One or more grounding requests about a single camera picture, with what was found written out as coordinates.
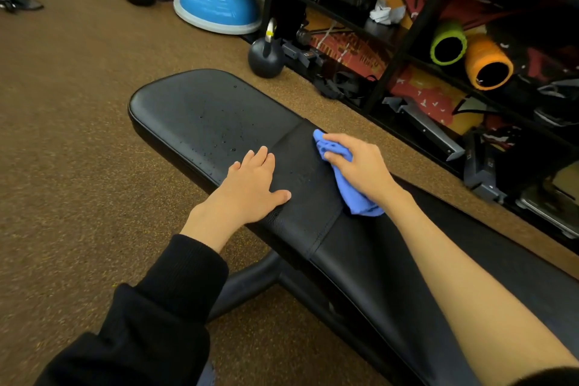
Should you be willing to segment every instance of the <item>blue cloth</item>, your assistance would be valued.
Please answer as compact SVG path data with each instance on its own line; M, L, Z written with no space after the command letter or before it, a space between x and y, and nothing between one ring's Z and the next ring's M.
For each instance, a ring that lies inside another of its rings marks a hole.
M352 162L352 153L350 150L337 142L326 141L323 138L323 135L324 133L321 130L314 130L315 146L318 148L322 159L326 160L324 158L324 153L330 151L331 153L341 154L348 162ZM333 165L332 168L334 169L334 174L336 176L337 188L340 190L344 202L348 205L350 212L353 215L378 217L379 215L384 214L384 211L378 205L350 185L344 176L342 176L339 169Z

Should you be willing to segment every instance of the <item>gym floor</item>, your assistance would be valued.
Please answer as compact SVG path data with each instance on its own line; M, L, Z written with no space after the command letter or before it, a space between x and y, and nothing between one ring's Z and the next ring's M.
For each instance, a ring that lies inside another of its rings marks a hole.
M241 39L197 30L166 3L38 1L39 12L0 12L0 384L32 384L97 331L114 287L136 283L205 198L126 112L143 84L193 68L228 70L328 131L377 143L392 172L579 277L576 255L298 75L253 75ZM223 257L236 271L266 252L241 229ZM388 384L279 287L209 330L218 385Z

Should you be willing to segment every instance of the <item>finger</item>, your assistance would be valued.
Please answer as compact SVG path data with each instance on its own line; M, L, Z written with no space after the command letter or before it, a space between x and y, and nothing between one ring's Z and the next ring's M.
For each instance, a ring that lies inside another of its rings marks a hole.
M324 153L324 159L326 159L332 165L336 166L342 173L344 173L344 170L347 170L348 167L351 166L351 163L344 159L343 156L340 156L336 153L331 153L330 151L326 151Z
M266 157L267 157L267 147L261 147L260 149L258 149L253 159L250 160L250 165L255 167L262 166L265 162Z
M249 150L249 151L247 152L247 154L245 155L245 157L243 158L242 166L247 165L247 164L250 162L250 160L253 159L253 156L255 156L253 150Z
M279 190L271 193L271 200L275 206L283 205L287 203L291 198L291 192L288 190Z
M231 166L229 167L228 173L231 173L231 172L233 172L233 171L237 171L237 170L240 169L241 167L242 167L242 164L239 163L238 161L235 161L235 162L233 163L233 165L231 165Z
M338 142L344 147L348 148L352 153L356 147L362 142L359 139L353 138L349 134L344 133L326 133L324 134L324 139L326 141Z
M273 174L273 170L276 169L276 157L273 153L268 153L267 157L265 158L264 168L271 174Z

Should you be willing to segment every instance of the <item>black sweatshirt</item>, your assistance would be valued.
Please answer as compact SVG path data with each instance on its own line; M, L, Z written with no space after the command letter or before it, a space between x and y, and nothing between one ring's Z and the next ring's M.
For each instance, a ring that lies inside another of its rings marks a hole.
M120 285L98 334L59 353L37 386L195 386L209 356L205 322L228 276L218 253L176 235L135 287ZM579 370L551 370L516 386L579 385Z

